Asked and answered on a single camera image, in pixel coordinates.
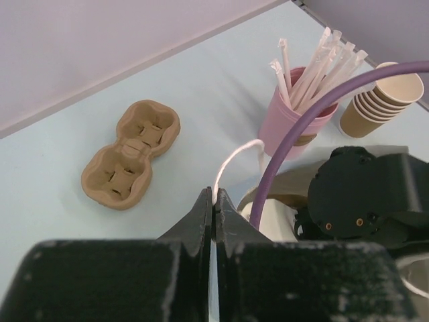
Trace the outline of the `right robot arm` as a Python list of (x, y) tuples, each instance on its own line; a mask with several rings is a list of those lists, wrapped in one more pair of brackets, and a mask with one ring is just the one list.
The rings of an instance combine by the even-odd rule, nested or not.
[(299, 240), (356, 240), (388, 249), (428, 242), (428, 163), (407, 153), (332, 151), (296, 215)]

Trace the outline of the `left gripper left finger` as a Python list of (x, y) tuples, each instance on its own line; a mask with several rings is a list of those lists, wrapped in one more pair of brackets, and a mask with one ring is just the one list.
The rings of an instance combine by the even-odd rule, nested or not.
[(207, 321), (212, 191), (157, 239), (37, 243), (8, 290), (10, 321)]

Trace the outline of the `light blue paper bag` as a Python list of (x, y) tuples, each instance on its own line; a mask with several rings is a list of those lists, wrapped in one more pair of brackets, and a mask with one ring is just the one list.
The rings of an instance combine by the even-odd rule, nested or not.
[[(328, 159), (332, 150), (332, 147), (315, 147), (295, 160), (285, 161), (270, 191), (280, 197), (285, 197), (287, 192), (305, 193), (311, 181), (310, 175), (314, 174), (316, 169)], [(253, 191), (261, 178), (257, 161), (259, 148), (250, 147), (250, 151), (242, 151), (242, 153), (243, 156), (235, 154), (227, 159), (228, 164), (219, 177), (219, 186), (227, 190), (238, 213), (248, 219), (253, 205)], [(217, 249), (214, 242), (210, 245), (209, 282), (208, 320), (219, 321)]]

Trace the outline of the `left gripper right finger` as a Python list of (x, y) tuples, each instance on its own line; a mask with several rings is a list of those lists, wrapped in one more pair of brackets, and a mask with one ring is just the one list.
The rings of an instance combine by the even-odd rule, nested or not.
[(216, 203), (221, 321), (413, 321), (394, 261), (365, 242), (273, 242)]

